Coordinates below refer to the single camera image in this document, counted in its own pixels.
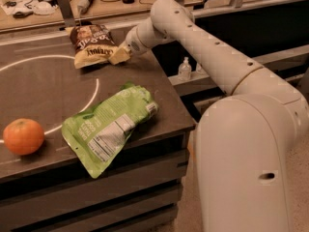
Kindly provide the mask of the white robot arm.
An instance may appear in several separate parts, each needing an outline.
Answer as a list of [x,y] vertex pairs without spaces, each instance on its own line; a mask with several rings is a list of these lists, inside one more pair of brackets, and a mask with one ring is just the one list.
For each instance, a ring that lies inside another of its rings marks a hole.
[[307,100],[277,74],[195,25],[175,0],[156,0],[111,62],[173,40],[225,94],[196,129],[204,232],[293,232],[286,153],[309,129]]

